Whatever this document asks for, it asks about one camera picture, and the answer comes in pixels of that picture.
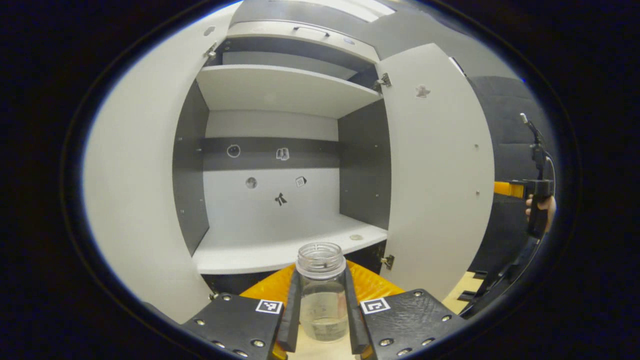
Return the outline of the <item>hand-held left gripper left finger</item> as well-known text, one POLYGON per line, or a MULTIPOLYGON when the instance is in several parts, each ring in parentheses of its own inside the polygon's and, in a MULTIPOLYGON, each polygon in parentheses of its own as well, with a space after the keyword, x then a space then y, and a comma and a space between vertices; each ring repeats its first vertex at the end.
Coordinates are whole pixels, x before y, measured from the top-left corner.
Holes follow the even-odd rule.
POLYGON ((214 360, 286 360, 297 349, 301 291, 291 264, 249 296, 222 292, 181 328, 208 346, 214 360))

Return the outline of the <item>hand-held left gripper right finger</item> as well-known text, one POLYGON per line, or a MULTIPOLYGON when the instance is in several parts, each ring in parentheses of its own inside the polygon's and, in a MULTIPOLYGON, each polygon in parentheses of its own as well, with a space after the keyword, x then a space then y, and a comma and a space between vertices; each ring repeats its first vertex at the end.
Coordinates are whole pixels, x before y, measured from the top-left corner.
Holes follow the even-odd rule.
POLYGON ((360 360, 427 360, 466 321, 425 289, 403 291, 348 261, 345 296, 352 353, 360 360))

